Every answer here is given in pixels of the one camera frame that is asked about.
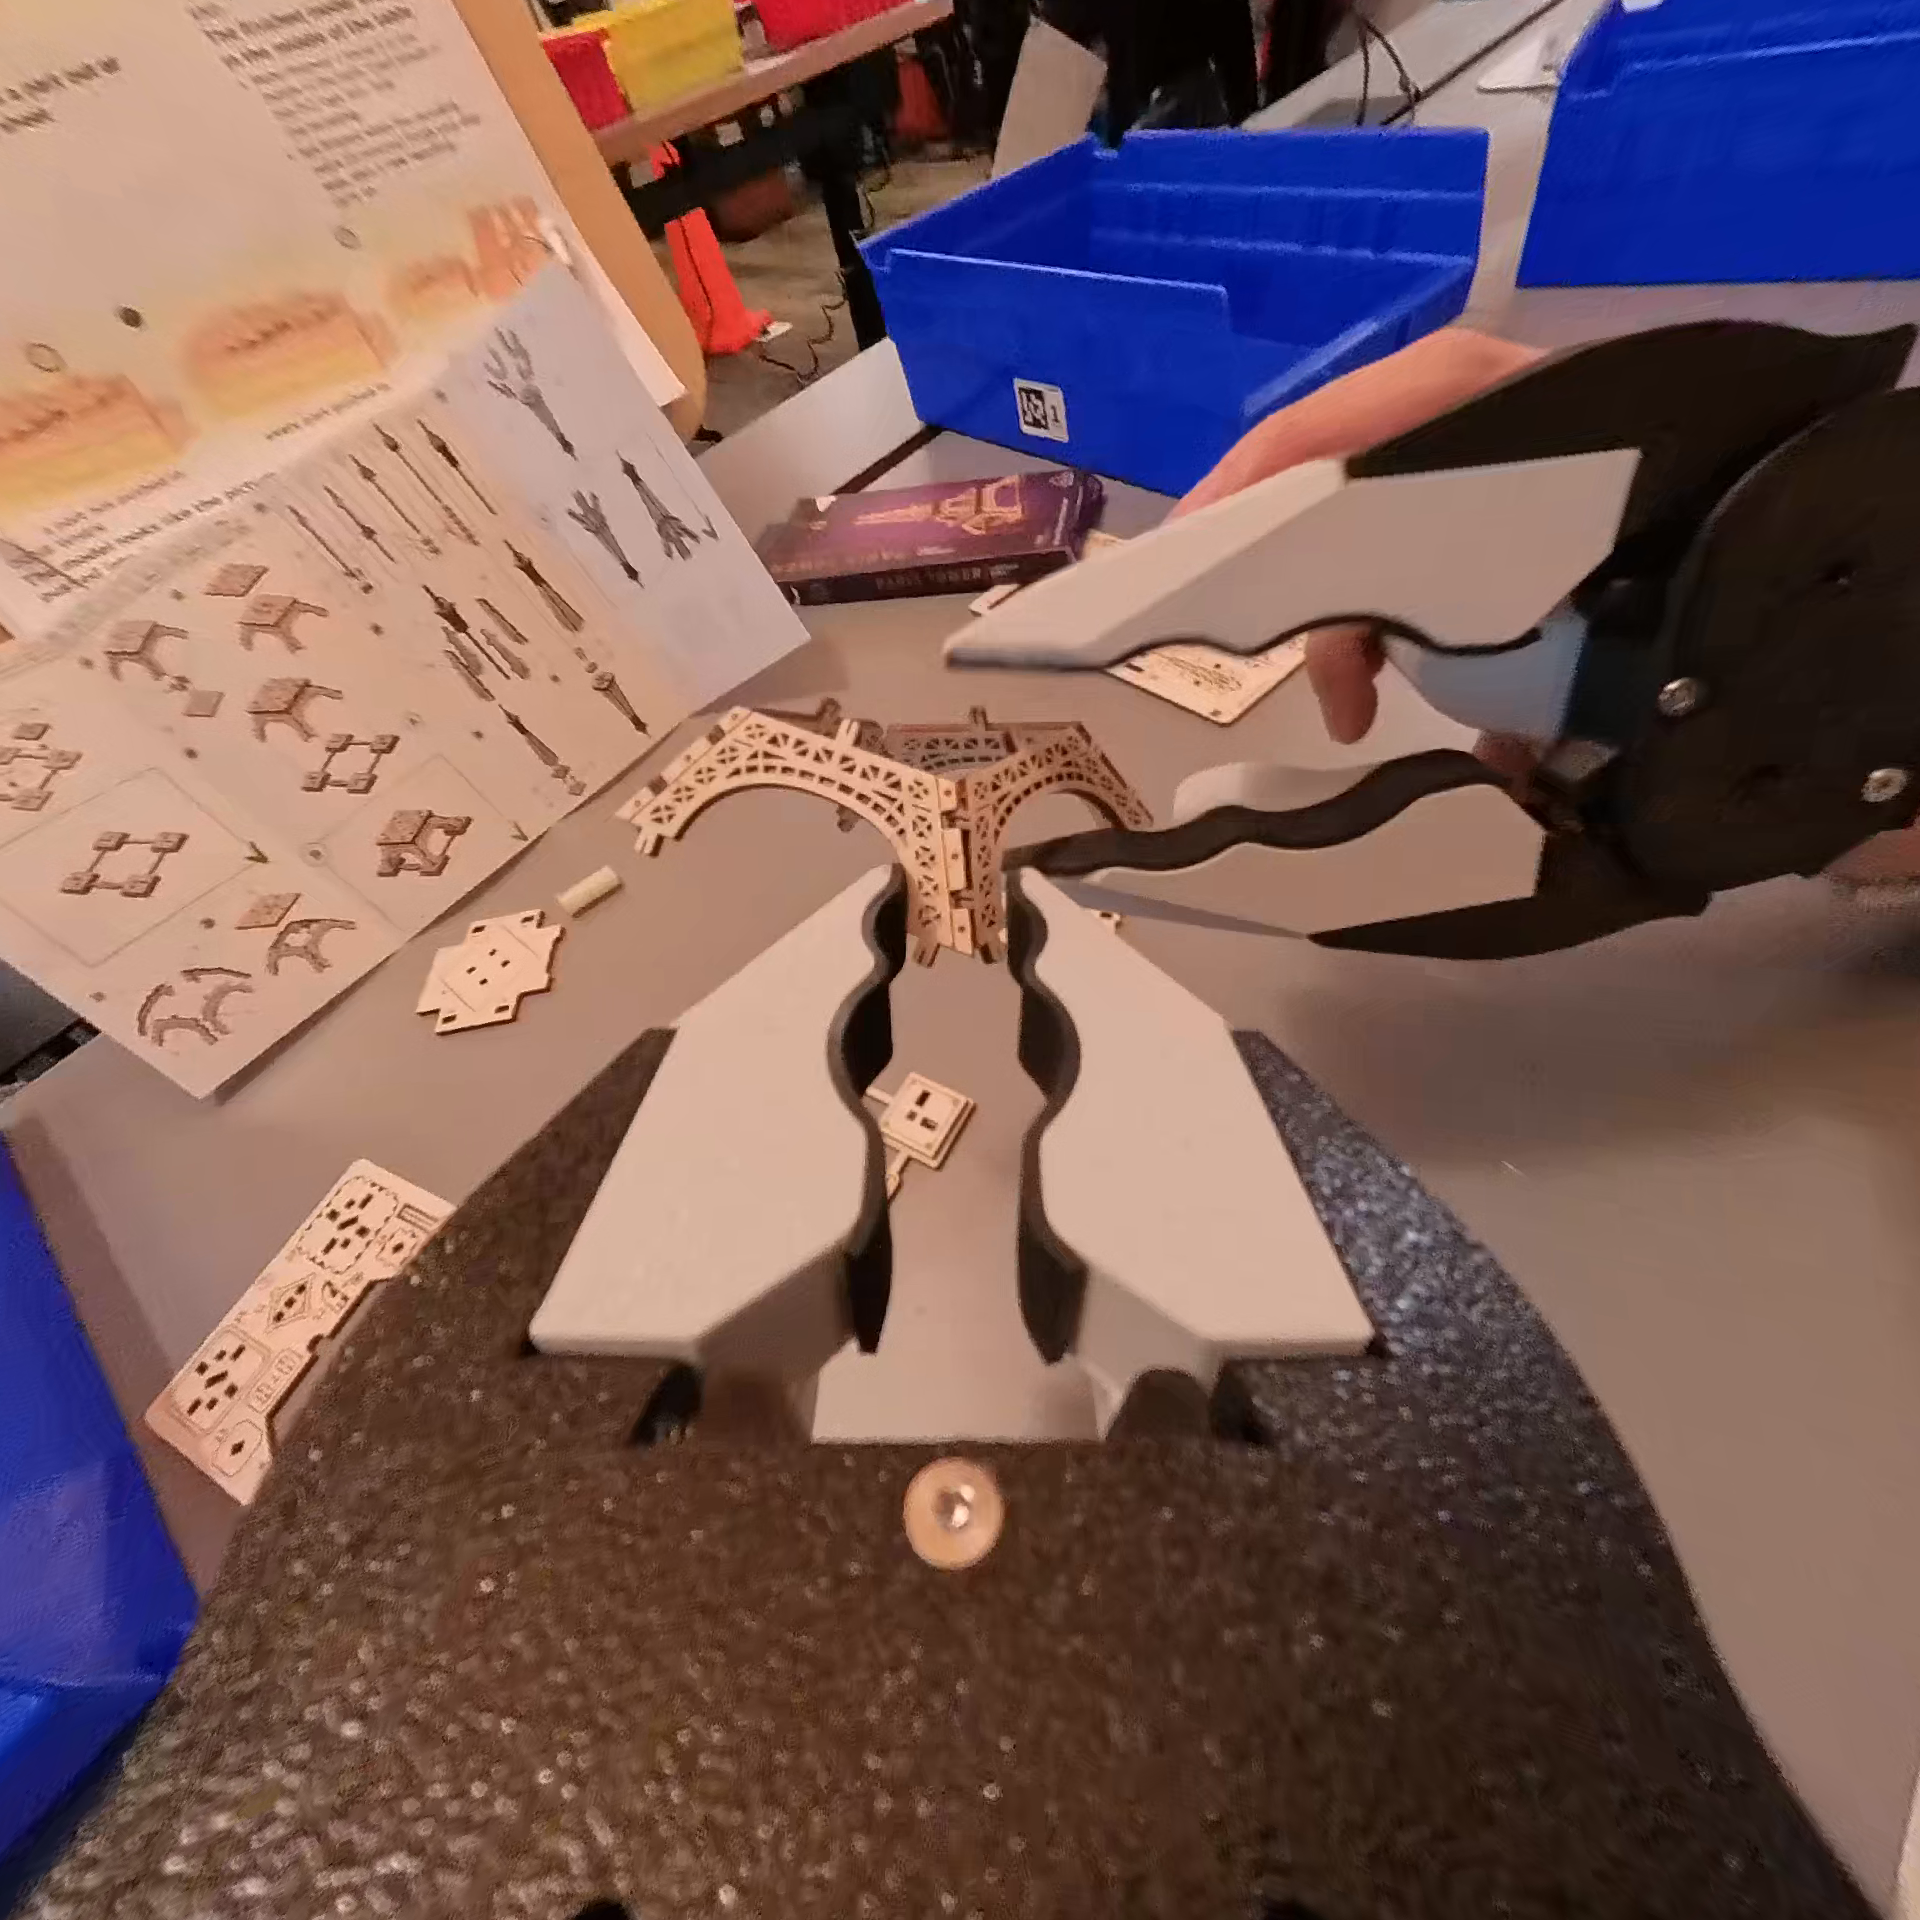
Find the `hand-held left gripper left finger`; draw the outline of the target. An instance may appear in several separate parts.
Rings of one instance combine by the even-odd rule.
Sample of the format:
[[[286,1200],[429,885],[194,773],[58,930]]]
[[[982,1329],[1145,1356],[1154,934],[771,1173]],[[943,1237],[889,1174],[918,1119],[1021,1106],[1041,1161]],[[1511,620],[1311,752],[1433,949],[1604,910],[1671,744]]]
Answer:
[[[885,1146],[907,879],[878,865],[671,1026],[533,1314],[547,1357],[651,1359],[723,1418],[809,1437],[892,1298]]]

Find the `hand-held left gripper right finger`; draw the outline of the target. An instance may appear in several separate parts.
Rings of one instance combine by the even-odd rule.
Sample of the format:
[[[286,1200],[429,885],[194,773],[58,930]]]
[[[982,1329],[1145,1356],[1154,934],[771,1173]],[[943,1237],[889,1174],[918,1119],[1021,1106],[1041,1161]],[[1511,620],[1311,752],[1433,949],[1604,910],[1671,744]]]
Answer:
[[[1227,1022],[1053,879],[1005,885],[1021,1138],[1018,1298],[1114,1436],[1141,1386],[1209,1414],[1236,1362],[1375,1338]]]

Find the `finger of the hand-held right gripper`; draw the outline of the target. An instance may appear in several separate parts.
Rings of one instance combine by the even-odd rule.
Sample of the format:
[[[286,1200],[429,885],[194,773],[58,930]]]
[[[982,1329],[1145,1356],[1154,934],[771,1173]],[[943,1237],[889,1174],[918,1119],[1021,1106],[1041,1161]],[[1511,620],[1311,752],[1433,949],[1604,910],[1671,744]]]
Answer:
[[[1311,770],[1236,760],[1188,775],[1163,828],[1067,834],[1009,856],[1125,919],[1333,937],[1533,896],[1543,823],[1463,750]]]
[[[943,660],[1099,670],[1188,639],[1255,655],[1358,622],[1489,653],[1612,552],[1638,469],[1635,448],[1375,478],[1305,463],[1019,589]]]

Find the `wooden tower base model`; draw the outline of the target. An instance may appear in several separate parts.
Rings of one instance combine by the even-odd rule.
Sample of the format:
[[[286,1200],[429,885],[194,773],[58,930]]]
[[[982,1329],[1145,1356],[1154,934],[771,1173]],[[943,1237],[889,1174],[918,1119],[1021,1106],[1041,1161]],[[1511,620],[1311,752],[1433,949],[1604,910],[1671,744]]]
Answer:
[[[973,705],[957,719],[883,724],[839,701],[724,711],[615,815],[654,856],[710,805],[772,785],[829,801],[843,825],[886,841],[907,879],[913,956],[926,966],[941,950],[1003,958],[1001,861],[1028,801],[1069,796],[1109,828],[1154,823],[1082,721],[997,721]]]

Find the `person's right hand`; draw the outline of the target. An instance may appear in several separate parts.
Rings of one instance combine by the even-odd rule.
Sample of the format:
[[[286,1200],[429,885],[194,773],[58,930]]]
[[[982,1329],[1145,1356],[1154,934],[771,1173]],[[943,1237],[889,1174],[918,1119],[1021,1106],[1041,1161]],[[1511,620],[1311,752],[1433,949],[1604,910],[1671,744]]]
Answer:
[[[1324,460],[1346,460],[1391,441],[1533,368],[1546,350],[1468,326],[1445,326],[1386,358],[1346,372],[1247,429],[1169,512],[1181,518],[1225,496]],[[1337,744],[1374,729],[1381,638],[1365,626],[1311,631],[1303,666],[1322,719]]]

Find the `blue divided plastic bin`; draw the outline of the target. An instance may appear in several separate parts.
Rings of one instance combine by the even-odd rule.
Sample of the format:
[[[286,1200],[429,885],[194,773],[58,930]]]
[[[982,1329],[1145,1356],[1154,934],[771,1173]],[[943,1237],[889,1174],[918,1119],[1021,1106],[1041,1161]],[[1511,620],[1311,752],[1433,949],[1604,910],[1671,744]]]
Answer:
[[[1463,312],[1489,162],[1479,127],[1087,134],[861,254],[926,424],[1180,496]]]

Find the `purple puzzle box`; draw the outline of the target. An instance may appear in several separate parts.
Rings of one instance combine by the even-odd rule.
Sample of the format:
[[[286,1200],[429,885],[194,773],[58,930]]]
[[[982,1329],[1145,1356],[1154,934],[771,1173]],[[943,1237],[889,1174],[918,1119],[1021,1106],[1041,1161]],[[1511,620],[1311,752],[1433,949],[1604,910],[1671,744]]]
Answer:
[[[1091,471],[1043,469],[805,496],[756,552],[798,607],[1026,586],[1078,557],[1106,494]]]

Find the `wooden sheet with square cutouts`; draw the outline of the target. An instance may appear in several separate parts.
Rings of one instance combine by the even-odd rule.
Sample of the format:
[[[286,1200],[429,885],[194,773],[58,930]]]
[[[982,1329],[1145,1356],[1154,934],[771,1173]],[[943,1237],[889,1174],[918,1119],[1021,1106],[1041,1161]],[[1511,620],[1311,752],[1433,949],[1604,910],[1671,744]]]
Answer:
[[[453,1204],[359,1158],[325,1191],[147,1407],[147,1425],[241,1506],[323,1349],[446,1225]]]

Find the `grey panel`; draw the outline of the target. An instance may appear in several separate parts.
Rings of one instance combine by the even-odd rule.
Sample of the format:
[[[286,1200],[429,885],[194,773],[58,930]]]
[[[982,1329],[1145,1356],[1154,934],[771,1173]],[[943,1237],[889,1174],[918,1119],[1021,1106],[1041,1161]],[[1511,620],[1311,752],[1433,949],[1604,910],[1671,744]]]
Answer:
[[[1109,78],[1103,48],[1086,46],[1043,16],[1025,29],[1013,85],[998,119],[991,177],[1078,142]]]

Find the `orange traffic cone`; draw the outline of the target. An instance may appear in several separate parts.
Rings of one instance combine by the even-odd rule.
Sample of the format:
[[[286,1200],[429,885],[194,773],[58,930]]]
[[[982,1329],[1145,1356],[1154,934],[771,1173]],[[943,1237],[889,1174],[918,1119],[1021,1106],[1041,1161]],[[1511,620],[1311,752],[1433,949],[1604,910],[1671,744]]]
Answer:
[[[772,314],[750,305],[738,292],[706,213],[694,207],[666,224],[663,238],[682,305],[703,356],[734,356],[756,346]]]

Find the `wooden table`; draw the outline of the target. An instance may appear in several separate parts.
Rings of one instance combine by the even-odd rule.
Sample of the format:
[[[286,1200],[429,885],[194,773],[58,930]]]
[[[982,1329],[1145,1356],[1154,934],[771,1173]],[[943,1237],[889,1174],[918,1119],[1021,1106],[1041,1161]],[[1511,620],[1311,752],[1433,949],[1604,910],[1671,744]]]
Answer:
[[[861,254],[866,225],[854,138],[878,124],[879,54],[950,18],[950,1],[893,4],[794,49],[748,62],[734,76],[670,102],[631,111],[591,138],[650,238],[692,210],[708,210],[729,190],[777,165],[814,160],[854,344],[871,350],[885,337],[885,320]],[[689,154],[666,177],[654,175],[659,148],[724,124],[740,124],[738,142],[706,158]]]

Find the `red plastic bin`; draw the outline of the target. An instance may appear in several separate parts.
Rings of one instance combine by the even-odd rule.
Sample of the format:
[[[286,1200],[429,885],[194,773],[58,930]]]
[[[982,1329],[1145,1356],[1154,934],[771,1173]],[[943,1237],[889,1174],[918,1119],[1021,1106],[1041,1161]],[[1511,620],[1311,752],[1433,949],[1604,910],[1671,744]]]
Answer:
[[[589,133],[613,127],[629,116],[631,104],[611,58],[606,28],[591,22],[565,28],[541,34],[539,40]]]
[[[772,53],[794,53],[814,40],[852,29],[875,16],[889,13],[901,1],[753,1],[765,44]]]

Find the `yellow plastic bin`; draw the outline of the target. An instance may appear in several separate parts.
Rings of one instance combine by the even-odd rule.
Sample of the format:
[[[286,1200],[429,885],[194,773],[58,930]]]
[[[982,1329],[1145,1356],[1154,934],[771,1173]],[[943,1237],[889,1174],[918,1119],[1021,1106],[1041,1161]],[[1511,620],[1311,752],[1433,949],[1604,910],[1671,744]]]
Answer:
[[[627,1],[606,21],[607,63],[633,111],[670,104],[745,65],[731,1]]]

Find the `wooden board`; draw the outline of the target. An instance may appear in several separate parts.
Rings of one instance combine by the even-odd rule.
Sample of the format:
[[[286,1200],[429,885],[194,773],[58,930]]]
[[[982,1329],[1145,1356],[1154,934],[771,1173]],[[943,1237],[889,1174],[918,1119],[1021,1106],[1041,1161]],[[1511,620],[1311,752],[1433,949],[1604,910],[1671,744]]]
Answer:
[[[663,271],[607,160],[548,62],[531,4],[457,1],[493,85],[519,119],[572,222],[572,254],[647,391],[690,442],[703,424],[706,360],[682,295]]]

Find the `large printed instruction sheet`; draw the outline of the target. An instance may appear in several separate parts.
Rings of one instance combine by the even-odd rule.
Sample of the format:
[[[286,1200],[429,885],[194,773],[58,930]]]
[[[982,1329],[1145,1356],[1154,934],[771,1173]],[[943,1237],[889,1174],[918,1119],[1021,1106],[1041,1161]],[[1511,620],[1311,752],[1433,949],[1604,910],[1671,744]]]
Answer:
[[[589,287],[569,229],[454,4],[4,1],[4,631]]]

